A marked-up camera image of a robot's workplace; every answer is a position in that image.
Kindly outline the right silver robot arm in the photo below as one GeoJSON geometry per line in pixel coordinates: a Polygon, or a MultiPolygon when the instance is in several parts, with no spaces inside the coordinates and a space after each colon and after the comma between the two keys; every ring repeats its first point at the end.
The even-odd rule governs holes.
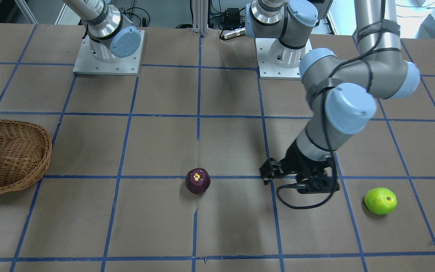
{"type": "Polygon", "coordinates": [[[140,48],[142,35],[109,0],[64,0],[82,20],[85,36],[104,45],[114,57],[129,57],[140,48]]]}

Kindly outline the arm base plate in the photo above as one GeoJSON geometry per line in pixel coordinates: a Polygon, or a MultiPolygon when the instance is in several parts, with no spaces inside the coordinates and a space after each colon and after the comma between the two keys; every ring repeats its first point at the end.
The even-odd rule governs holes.
{"type": "Polygon", "coordinates": [[[86,75],[138,76],[143,52],[145,31],[140,30],[140,45],[128,57],[116,57],[102,43],[92,41],[88,36],[83,39],[73,72],[86,75]]]}
{"type": "Polygon", "coordinates": [[[256,38],[255,47],[260,79],[272,80],[301,80],[301,59],[312,50],[310,40],[304,48],[290,49],[278,39],[256,38]]]}

